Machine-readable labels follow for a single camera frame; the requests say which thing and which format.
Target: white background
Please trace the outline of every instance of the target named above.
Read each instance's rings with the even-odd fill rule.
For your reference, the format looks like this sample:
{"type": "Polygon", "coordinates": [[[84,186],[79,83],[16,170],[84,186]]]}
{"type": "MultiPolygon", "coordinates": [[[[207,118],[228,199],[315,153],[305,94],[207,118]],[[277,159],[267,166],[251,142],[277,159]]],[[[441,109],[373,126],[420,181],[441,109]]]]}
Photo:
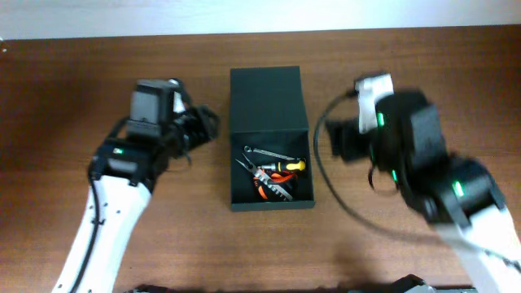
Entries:
{"type": "Polygon", "coordinates": [[[519,0],[4,0],[4,39],[521,23],[519,0]]]}

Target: robotic arm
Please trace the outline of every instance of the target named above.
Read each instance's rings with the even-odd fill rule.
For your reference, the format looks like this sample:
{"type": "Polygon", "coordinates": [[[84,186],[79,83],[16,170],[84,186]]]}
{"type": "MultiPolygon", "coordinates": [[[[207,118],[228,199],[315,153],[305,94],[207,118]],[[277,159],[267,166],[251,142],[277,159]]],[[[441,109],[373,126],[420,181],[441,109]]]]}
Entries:
{"type": "Polygon", "coordinates": [[[372,169],[392,175],[405,203],[456,252],[479,292],[519,291],[521,245],[487,169],[447,153],[436,106],[421,92],[394,93],[388,74],[355,88],[359,117],[326,122],[334,155],[346,162],[369,157],[372,169]]]}
{"type": "Polygon", "coordinates": [[[112,292],[132,230],[170,158],[213,140],[218,127],[207,107],[191,106],[180,81],[138,81],[130,117],[90,163],[85,213],[54,293],[112,292]],[[126,138],[118,138],[124,126],[126,138]]]}

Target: yellow screwdriver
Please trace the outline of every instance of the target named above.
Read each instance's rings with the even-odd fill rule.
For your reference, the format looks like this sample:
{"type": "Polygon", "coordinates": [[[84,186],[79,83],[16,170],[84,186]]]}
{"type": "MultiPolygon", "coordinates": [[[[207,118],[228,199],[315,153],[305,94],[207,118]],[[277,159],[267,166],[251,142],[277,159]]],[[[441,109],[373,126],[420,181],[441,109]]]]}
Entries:
{"type": "Polygon", "coordinates": [[[284,162],[272,163],[262,165],[261,168],[264,170],[272,170],[272,171],[304,171],[306,168],[306,163],[303,160],[288,160],[284,162]]]}

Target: brown table top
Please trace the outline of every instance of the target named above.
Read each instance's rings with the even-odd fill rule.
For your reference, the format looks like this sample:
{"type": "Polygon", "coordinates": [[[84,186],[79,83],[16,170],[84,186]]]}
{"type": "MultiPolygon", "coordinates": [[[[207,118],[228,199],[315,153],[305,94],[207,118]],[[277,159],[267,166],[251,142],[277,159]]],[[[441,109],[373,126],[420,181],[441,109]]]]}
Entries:
{"type": "MultiPolygon", "coordinates": [[[[309,122],[363,73],[388,70],[395,89],[421,88],[440,110],[448,147],[483,162],[521,227],[521,26],[315,33],[120,37],[8,42],[0,55],[0,283],[50,291],[76,235],[85,168],[129,113],[138,78],[178,77],[222,118],[221,136],[192,153],[193,168],[164,174],[137,223],[116,280],[206,290],[274,290],[392,282],[468,284],[445,246],[401,243],[358,225],[313,161],[310,210],[233,213],[227,130],[230,68],[300,65],[309,122]]],[[[334,117],[357,114],[345,103],[334,117]]],[[[381,226],[433,234],[401,197],[366,181],[369,162],[320,152],[331,180],[381,226]]],[[[183,168],[186,162],[173,162],[183,168]]]]}

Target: black box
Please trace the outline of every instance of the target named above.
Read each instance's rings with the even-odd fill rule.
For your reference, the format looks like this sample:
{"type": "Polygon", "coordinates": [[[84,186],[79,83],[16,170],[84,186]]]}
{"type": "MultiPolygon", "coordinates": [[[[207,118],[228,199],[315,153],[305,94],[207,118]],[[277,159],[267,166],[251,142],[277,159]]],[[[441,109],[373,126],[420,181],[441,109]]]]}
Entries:
{"type": "Polygon", "coordinates": [[[315,200],[309,126],[299,67],[231,69],[230,84],[232,211],[312,208],[315,200]],[[306,169],[298,173],[298,186],[291,192],[292,201],[266,202],[261,198],[254,188],[252,174],[235,159],[246,162],[243,153],[256,165],[280,159],[246,153],[245,146],[305,158],[306,169]]]}

